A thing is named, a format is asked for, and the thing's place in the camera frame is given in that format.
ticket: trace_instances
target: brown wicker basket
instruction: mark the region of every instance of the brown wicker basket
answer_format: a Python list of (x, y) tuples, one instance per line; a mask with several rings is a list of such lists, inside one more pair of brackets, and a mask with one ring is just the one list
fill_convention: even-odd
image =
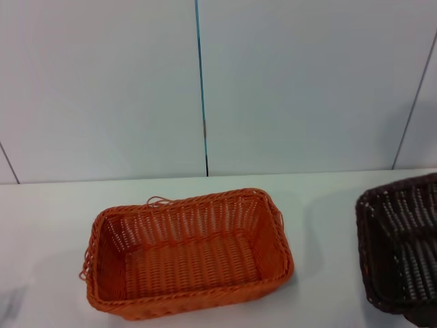
[(241, 189), (104, 210), (81, 278), (94, 308), (139, 320), (257, 299), (293, 270), (282, 214)]
[(366, 191), (356, 204), (368, 301), (437, 327), (437, 174)]

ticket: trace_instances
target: basket rim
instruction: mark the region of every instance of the basket rim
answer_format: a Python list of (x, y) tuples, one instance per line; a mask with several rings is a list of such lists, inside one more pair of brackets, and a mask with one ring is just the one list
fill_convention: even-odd
[(369, 220), (369, 215), (366, 208), (369, 203), (375, 198), (379, 198), (381, 195), (386, 195), (400, 191), (405, 188), (413, 188), (421, 185), (428, 185), (437, 182), (437, 174), (430, 173), (422, 176), (415, 176), (412, 178), (406, 178), (403, 180), (398, 180), (388, 184), (384, 184), (379, 187), (366, 190), (356, 202), (356, 224), (358, 230), (358, 252), (360, 260), (360, 268), (363, 276), (363, 283), (365, 285), (367, 298), (372, 298), (371, 303), (384, 312), (405, 314), (409, 311), (413, 311), (417, 306), (422, 305), (437, 305), (437, 297), (433, 299), (418, 299), (418, 300), (401, 300), (401, 299), (391, 299), (384, 296), (379, 288), (374, 284), (376, 279), (376, 273), (374, 264), (371, 258), (366, 254), (370, 252), (370, 241), (367, 232), (367, 224)]
[(205, 290), (175, 292), (170, 294), (158, 295), (154, 297), (140, 297), (136, 299), (105, 301), (102, 300), (98, 295), (97, 266), (91, 264), (85, 280), (87, 283), (87, 298), (90, 301), (90, 303), (92, 303), (93, 306), (95, 307), (99, 305), (103, 305), (103, 306), (143, 305), (145, 303), (154, 303), (157, 301), (165, 301), (171, 299), (183, 299), (183, 298), (191, 298), (191, 297), (204, 296), (204, 295), (215, 295), (217, 293), (222, 293), (222, 292), (233, 292), (236, 290), (243, 290), (245, 288), (252, 288), (254, 286), (268, 286), (269, 284), (277, 284), (277, 282), (287, 281), (294, 272), (294, 261), (292, 258), (290, 247), (285, 237), (285, 232), (283, 231), (283, 225), (281, 225), (274, 218), (275, 215), (279, 214), (281, 216), (282, 214), (279, 211), (279, 209), (274, 205), (269, 194), (266, 193), (264, 190), (258, 188), (243, 188), (243, 189), (225, 191), (221, 193), (211, 193), (209, 195), (189, 197), (182, 200), (170, 201), (164, 204), (161, 203), (159, 204), (159, 206), (154, 206), (153, 204), (144, 204), (144, 205), (131, 205), (131, 206), (115, 206), (115, 207), (108, 208), (102, 211), (97, 216), (93, 224), (92, 231), (96, 232), (97, 237), (95, 238), (95, 240), (92, 241), (92, 234), (91, 234), (90, 245), (92, 243), (95, 246), (93, 247), (91, 256), (92, 258), (98, 258), (98, 249), (99, 249), (98, 243), (100, 240), (100, 232), (104, 224), (104, 218), (109, 215), (129, 215), (131, 213), (149, 213), (149, 212), (161, 213), (166, 210), (169, 210), (170, 208), (174, 208), (174, 207), (180, 208), (186, 206), (187, 203), (190, 205), (202, 203), (205, 199), (209, 199), (209, 202), (223, 200), (225, 198), (231, 197), (233, 194), (241, 193), (242, 191), (245, 191), (247, 193), (254, 193), (256, 196), (262, 198), (264, 201), (264, 205), (266, 206), (268, 212), (270, 213), (269, 217), (272, 222), (272, 226), (274, 227), (276, 238), (280, 241), (283, 254), (286, 254), (286, 256), (283, 258), (285, 265), (283, 266), (282, 274), (277, 275), (276, 277), (270, 279), (261, 279), (256, 282), (247, 282), (247, 283), (233, 285), (233, 286), (217, 286)]

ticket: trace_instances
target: orange wicker basket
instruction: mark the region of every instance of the orange wicker basket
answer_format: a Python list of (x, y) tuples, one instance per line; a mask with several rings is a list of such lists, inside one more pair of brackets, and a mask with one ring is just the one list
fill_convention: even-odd
[(257, 299), (292, 276), (282, 214), (265, 191), (154, 198), (97, 216), (80, 274), (97, 310), (156, 318)]

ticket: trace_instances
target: basket bottom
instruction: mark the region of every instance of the basket bottom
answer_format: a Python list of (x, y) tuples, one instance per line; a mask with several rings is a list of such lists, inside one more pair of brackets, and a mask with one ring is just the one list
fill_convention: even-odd
[(244, 233), (176, 243), (126, 254), (127, 299), (155, 297), (261, 279)]

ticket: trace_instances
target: white table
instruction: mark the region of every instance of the white table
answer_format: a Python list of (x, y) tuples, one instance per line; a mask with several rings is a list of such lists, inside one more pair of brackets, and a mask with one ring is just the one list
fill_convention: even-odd
[[(0, 186), (0, 327), (412, 327), (365, 299), (354, 205), (370, 187), (430, 170)], [(282, 211), (296, 270), (258, 301), (128, 322), (93, 309), (78, 273), (91, 224), (110, 206), (266, 190)]]

